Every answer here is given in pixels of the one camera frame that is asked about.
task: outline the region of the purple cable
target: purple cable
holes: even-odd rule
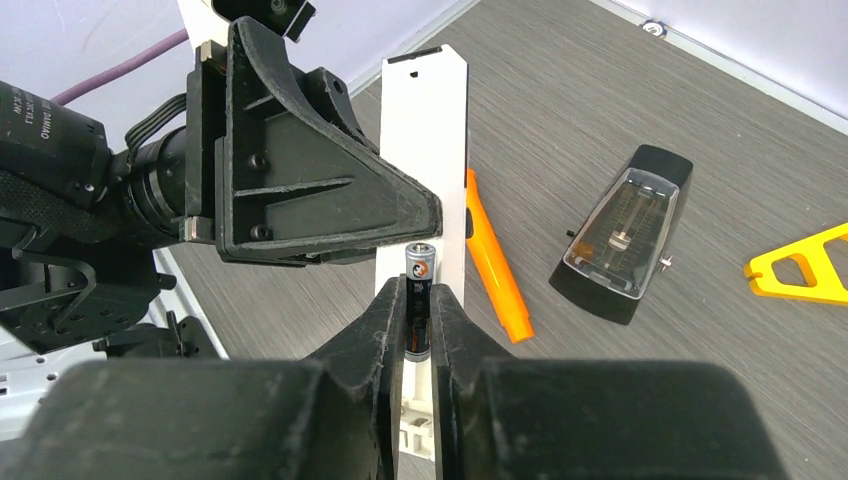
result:
[[[124,75],[132,72],[133,70],[153,60],[159,55],[162,55],[168,50],[185,42],[186,40],[188,40],[188,32],[186,32],[185,29],[182,29],[179,32],[176,32],[162,39],[152,47],[139,53],[131,59],[121,64],[115,65],[114,67],[110,68],[109,70],[106,70],[105,72],[98,73],[97,75],[87,80],[83,80],[82,82],[60,93],[59,95],[56,95],[51,101],[58,105],[67,105],[68,103],[85,95],[86,93],[98,89],[113,80],[117,80],[123,77]]]

